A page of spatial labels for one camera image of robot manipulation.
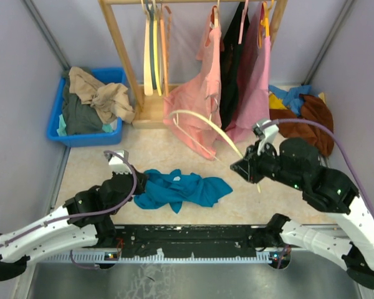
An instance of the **beige cloth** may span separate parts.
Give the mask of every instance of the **beige cloth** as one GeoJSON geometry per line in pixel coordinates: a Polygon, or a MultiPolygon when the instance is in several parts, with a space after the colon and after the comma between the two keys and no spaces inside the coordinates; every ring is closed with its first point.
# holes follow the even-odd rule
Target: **beige cloth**
{"type": "Polygon", "coordinates": [[[76,93],[82,104],[90,105],[97,111],[103,123],[111,123],[117,117],[131,123],[135,111],[129,103],[128,88],[121,83],[104,83],[83,71],[72,67],[69,71],[70,93],[76,93]]]}

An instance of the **beige tabletop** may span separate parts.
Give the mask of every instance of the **beige tabletop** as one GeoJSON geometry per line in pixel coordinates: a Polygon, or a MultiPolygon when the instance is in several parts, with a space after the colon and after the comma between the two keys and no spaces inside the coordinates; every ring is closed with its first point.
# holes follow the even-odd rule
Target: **beige tabletop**
{"type": "MultiPolygon", "coordinates": [[[[246,147],[255,140],[252,134],[237,147],[245,153],[246,147]]],[[[283,137],[278,135],[274,142],[277,149],[282,140],[283,137]]],[[[127,150],[129,162],[140,172],[154,168],[170,173],[180,168],[183,174],[194,172],[203,178],[223,178],[233,192],[211,208],[184,202],[178,214],[169,205],[157,210],[143,210],[133,201],[128,202],[112,216],[116,224],[265,224],[275,213],[287,215],[303,224],[333,223],[325,214],[303,201],[302,193],[295,189],[264,179],[261,182],[262,192],[258,193],[255,185],[245,182],[229,169],[229,165],[239,159],[230,146],[216,141],[215,148],[221,162],[202,158],[169,130],[136,130],[125,125],[119,145],[71,149],[56,206],[61,206],[79,191],[111,178],[104,150],[127,150]]]]}

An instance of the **brown cloth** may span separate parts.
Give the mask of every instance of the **brown cloth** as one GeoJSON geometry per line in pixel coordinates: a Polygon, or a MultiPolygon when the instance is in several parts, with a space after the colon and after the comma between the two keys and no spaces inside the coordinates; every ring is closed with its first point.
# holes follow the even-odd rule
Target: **brown cloth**
{"type": "Polygon", "coordinates": [[[76,93],[82,104],[93,107],[102,123],[111,123],[117,117],[127,123],[134,119],[135,111],[129,104],[128,88],[123,84],[105,85],[79,67],[70,69],[69,79],[69,92],[76,93]]]}
{"type": "MultiPolygon", "coordinates": [[[[333,119],[331,111],[325,103],[313,95],[299,95],[305,100],[300,114],[305,120],[312,120],[328,128],[333,132],[333,119]]],[[[270,119],[297,118],[290,109],[270,109],[270,119]]],[[[301,137],[310,145],[319,149],[326,157],[330,156],[334,147],[334,140],[321,129],[305,123],[281,123],[279,124],[280,134],[286,138],[301,137]]]]}

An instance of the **wooden rod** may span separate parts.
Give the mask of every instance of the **wooden rod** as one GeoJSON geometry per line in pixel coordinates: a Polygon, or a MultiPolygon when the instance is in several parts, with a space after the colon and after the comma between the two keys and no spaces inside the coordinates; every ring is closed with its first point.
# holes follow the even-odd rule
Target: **wooden rod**
{"type": "MultiPolygon", "coordinates": [[[[105,3],[112,4],[141,4],[140,0],[104,0],[105,3]]],[[[221,2],[244,2],[245,0],[221,0],[221,2]]],[[[250,2],[260,2],[261,0],[249,0],[250,2]]],[[[216,3],[217,0],[156,0],[157,4],[161,3],[216,3]]]]}
{"type": "Polygon", "coordinates": [[[270,23],[270,40],[271,47],[273,48],[274,42],[276,41],[277,33],[280,28],[282,16],[284,15],[285,7],[287,6],[288,0],[277,0],[274,8],[273,17],[270,23]]]}
{"type": "Polygon", "coordinates": [[[111,5],[106,4],[105,0],[98,0],[98,1],[100,3],[105,21],[107,22],[108,29],[111,33],[113,43],[115,44],[115,47],[117,48],[117,52],[118,52],[120,61],[122,62],[122,67],[125,70],[127,80],[130,84],[130,88],[132,89],[132,92],[136,97],[136,101],[138,105],[142,109],[144,106],[143,94],[141,93],[140,88],[138,88],[136,76],[133,71],[132,64],[130,63],[129,56],[127,55],[125,43],[123,42],[122,35],[120,33],[115,15],[113,14],[112,7],[111,5]]]}

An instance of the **pink hanger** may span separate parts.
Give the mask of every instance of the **pink hanger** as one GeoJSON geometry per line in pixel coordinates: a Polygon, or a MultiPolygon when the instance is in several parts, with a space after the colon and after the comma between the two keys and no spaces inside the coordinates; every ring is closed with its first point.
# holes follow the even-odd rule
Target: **pink hanger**
{"type": "Polygon", "coordinates": [[[244,31],[245,17],[246,17],[247,12],[248,12],[248,3],[249,3],[249,0],[245,0],[244,9],[242,10],[241,25],[239,26],[239,37],[238,37],[238,44],[239,45],[241,45],[241,43],[242,43],[242,33],[244,31]]]}

